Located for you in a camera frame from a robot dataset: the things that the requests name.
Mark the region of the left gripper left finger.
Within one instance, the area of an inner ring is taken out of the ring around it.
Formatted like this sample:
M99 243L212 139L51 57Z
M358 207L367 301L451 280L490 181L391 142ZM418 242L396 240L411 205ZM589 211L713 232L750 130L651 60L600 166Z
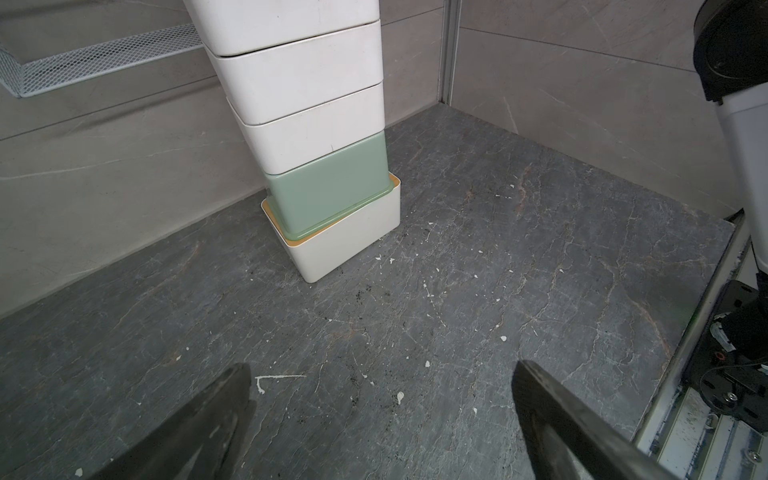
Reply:
M94 479L229 479L255 414L251 369L235 363Z

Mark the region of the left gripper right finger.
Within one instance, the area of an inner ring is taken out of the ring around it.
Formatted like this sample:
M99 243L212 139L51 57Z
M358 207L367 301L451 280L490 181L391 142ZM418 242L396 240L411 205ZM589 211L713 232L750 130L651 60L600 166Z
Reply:
M674 477L537 363L516 363L511 390L537 479L577 479L574 460L594 479Z

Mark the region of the green square tissue box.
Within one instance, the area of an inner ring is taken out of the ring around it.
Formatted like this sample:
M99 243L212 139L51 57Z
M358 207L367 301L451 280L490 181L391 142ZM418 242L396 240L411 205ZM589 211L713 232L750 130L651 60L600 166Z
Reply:
M325 228L394 188L384 132L266 179L267 204L291 241Z

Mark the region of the white box grey-blue lid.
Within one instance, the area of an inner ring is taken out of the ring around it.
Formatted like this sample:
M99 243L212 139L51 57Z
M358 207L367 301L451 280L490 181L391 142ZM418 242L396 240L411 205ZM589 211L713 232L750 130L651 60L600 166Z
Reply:
M265 174L278 175L381 132L381 83L260 125L235 117Z

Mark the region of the bamboo-lid tissue box front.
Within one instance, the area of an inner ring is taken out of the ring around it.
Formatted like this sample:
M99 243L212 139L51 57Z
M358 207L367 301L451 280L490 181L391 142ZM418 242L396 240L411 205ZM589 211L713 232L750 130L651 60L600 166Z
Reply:
M266 124L383 81L379 21L239 56L208 57L247 125Z

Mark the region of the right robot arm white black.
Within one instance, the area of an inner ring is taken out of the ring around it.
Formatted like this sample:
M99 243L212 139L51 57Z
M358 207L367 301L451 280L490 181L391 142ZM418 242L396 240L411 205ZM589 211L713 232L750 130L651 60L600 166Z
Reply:
M758 298L720 321L722 337L751 362L767 360L767 3L706 1L694 23L693 63L717 104L751 231Z

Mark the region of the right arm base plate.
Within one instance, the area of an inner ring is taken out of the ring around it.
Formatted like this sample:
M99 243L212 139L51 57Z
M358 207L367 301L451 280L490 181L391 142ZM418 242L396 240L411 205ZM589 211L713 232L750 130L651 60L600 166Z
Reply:
M755 288L729 281L684 371L715 412L767 432L767 275Z

